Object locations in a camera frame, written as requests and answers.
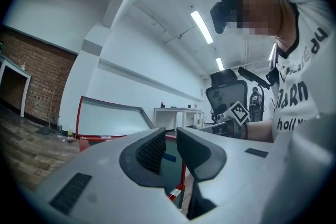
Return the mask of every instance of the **bottle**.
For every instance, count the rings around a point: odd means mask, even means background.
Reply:
[[[57,119],[57,137],[62,137],[62,117],[58,116]]]
[[[72,140],[73,140],[73,138],[72,138],[72,128],[70,127],[68,129],[68,142],[71,143]]]

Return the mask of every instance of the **wooden floor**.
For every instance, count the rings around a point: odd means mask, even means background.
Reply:
[[[66,137],[58,138],[54,130],[49,135],[37,134],[40,128],[42,125],[21,118],[0,105],[1,152],[17,182],[30,190],[35,190],[44,178],[79,153],[78,141],[69,144]],[[188,170],[185,185],[184,215],[187,214],[193,185],[193,177]]]

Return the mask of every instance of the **cap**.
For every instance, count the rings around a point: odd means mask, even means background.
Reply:
[[[230,22],[237,22],[237,28],[242,28],[243,10],[238,8],[242,0],[221,0],[210,10],[210,15],[218,34],[223,33]]]

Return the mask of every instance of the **fluorescent light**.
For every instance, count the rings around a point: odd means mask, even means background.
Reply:
[[[273,49],[272,49],[272,52],[271,52],[271,54],[270,54],[270,56],[269,56],[269,58],[268,58],[269,61],[272,60],[272,56],[273,56],[273,53],[274,53],[274,49],[275,49],[275,43],[273,43]]]
[[[216,62],[217,62],[217,64],[218,64],[219,70],[220,70],[220,71],[224,70],[223,63],[222,63],[221,58],[217,58],[217,59],[216,59]]]
[[[208,44],[214,42],[199,12],[195,10],[190,15],[193,17],[194,21],[197,23],[197,26],[201,30],[206,42],[208,42]]]

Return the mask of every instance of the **man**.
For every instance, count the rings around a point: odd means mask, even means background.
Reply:
[[[251,34],[274,36],[276,50],[270,62],[278,74],[272,90],[273,119],[243,126],[241,138],[272,142],[318,114],[301,78],[316,55],[335,42],[333,13],[325,0],[222,0],[211,9],[217,33],[228,24],[249,28]]]

